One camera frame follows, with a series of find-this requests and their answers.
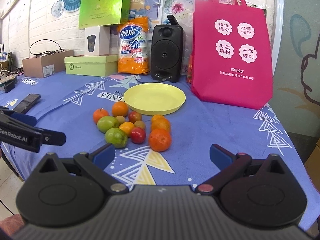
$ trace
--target wall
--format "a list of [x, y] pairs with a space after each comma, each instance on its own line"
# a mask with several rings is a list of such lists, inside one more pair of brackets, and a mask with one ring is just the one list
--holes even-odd
[[270, 101], [300, 156], [310, 155], [320, 137], [319, 3], [284, 0], [282, 38]]
[[[0, 0], [0, 10], [13, 0]], [[51, 15], [51, 7], [58, 0], [20, 0], [2, 22], [2, 42], [13, 51], [18, 65], [30, 56], [29, 46], [40, 39], [57, 41], [62, 48], [74, 49], [76, 55], [84, 53], [84, 31], [78, 29], [79, 11], [64, 12], [60, 18]], [[262, 8], [266, 0], [247, 0]], [[32, 47], [33, 53], [58, 49], [52, 42], [42, 41]]]

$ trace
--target black speaker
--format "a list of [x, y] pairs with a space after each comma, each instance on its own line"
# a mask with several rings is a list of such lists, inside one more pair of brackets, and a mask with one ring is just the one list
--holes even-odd
[[173, 15], [171, 25], [156, 25], [151, 47], [151, 77], [155, 80], [178, 82], [183, 52], [183, 28]]

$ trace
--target table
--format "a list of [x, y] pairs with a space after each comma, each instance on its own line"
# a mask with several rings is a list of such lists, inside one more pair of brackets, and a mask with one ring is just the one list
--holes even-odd
[[[0, 105], [12, 109], [30, 93], [41, 94], [41, 101], [28, 114], [37, 118], [37, 126], [62, 131], [67, 136], [64, 146], [43, 145], [40, 153], [32, 153], [8, 144], [3, 152], [26, 179], [47, 152], [59, 157], [72, 157], [92, 152], [105, 144], [104, 135], [92, 120], [101, 107], [111, 112], [124, 92], [139, 82], [153, 82], [149, 76], [115, 74], [91, 77], [56, 73], [44, 79], [23, 77], [15, 89], [0, 93]], [[291, 169], [308, 198], [300, 227], [307, 230], [320, 214], [320, 194], [312, 185], [290, 138], [269, 105], [261, 110], [201, 102], [182, 78], [173, 84], [186, 94], [180, 110], [166, 116], [172, 124], [172, 145], [157, 153], [148, 143], [135, 145], [130, 140], [116, 150], [114, 161], [105, 169], [122, 183], [182, 185], [196, 187], [219, 172], [210, 161], [209, 149], [217, 143], [233, 153], [245, 152], [253, 158], [265, 159], [276, 153]], [[150, 132], [150, 116], [143, 116]]]

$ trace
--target pink flower decoration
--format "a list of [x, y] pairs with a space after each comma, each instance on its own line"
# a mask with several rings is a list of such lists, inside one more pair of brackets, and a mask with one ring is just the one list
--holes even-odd
[[118, 80], [124, 80], [125, 79], [125, 77], [121, 76], [121, 75], [110, 75], [109, 77], [113, 78], [113, 79], [118, 79]]
[[184, 7], [182, 3], [176, 3], [174, 6], [172, 6], [172, 12], [174, 14], [180, 13], [184, 11]]

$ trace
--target speaker handle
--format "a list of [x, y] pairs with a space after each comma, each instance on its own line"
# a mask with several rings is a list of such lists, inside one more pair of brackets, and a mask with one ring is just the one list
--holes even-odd
[[173, 15], [169, 14], [167, 17], [171, 25], [179, 25], [177, 19]]

